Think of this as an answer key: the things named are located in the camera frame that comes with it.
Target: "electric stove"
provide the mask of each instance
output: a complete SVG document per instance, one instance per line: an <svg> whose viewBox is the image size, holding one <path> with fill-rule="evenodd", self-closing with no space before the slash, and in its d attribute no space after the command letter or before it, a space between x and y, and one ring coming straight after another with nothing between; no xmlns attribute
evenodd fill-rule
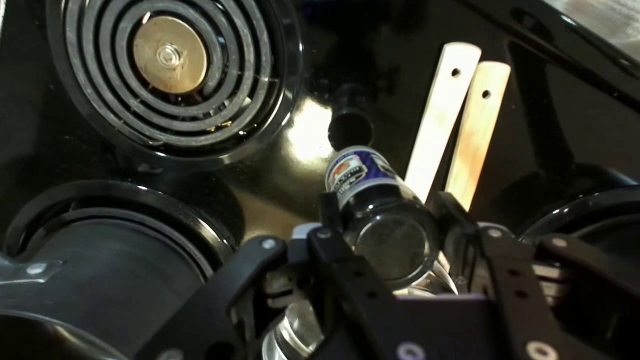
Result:
<svg viewBox="0 0 640 360"><path fill-rule="evenodd" d="M134 89L131 81L142 75L162 88L166 78L145 76L140 66L141 74L114 70L100 89L90 67L102 55L65 38L110 49L115 55L100 59L103 64L144 59L144 52L118 50L122 41L116 40L135 34L118 11L143 16L163 2L121 1L126 4L113 10L120 25L101 45L99 31L86 35L74 22L91 13L84 1L66 1L71 15L58 0L48 1L49 8L43 0L6 5L0 40L2 233L21 207L48 188L112 179L171 195L217 218L237 240L258 234L289 238L294 226L317 220L334 148L370 144L404 175L440 50L457 41L479 46L482 60L513 68L470 210L476 220L525 229L558 204L640 179L637 62L538 0L221 0L217 7L208 0L182 1L180 11L198 7L196 17L222 11L231 20L231 3L244 4L249 24L228 24L218 56L226 61L225 76L247 85L233 89L239 100L223 106L233 110L233 122L187 112L199 125L171 131L159 131L155 122L166 119L153 113L132 120L139 128L120 119L133 113L148 90ZM196 20L186 27L163 21L186 37L193 29L206 32ZM71 34L62 32L65 23L74 24ZM222 33L224 24L216 26ZM157 36L140 29L137 34L139 41ZM245 37L253 50L240 48ZM242 51L235 73L229 67L233 38ZM224 85L205 74L220 63L207 62L202 51L218 50L207 42L192 45L189 54L200 66L189 74L196 82L210 81L212 97ZM169 66L180 54L171 47L161 51ZM87 79L95 87L89 92L80 86ZM95 94L102 105L89 99ZM107 104L109 97L120 101L118 109ZM197 105L175 95L160 98L157 106L176 117ZM451 145L432 191L444 188Z"/></svg>

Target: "glossy black surface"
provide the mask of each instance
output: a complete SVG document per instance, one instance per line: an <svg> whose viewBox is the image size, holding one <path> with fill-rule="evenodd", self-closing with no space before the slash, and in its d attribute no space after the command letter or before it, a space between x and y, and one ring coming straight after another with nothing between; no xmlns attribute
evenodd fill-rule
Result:
<svg viewBox="0 0 640 360"><path fill-rule="evenodd" d="M295 225L317 220L333 154L327 130L335 92L345 84L368 91L372 146L403 175L440 49L452 41L478 45L482 60L514 69L472 203L475 219L520 228L529 214L559 199L629 183L585 180L576 163L640 179L636 64L598 50L587 31L540 1L470 3L293 1L304 77L287 123L245 160L190 173L152 169L115 151L62 89L40 3L9 1L0 40L0 231L45 189L106 178L169 193L218 217L236 238L288 238ZM437 186L448 164L445 159ZM550 199L536 197L535 206L521 201L527 213L514 219L500 196L532 173Z"/></svg>

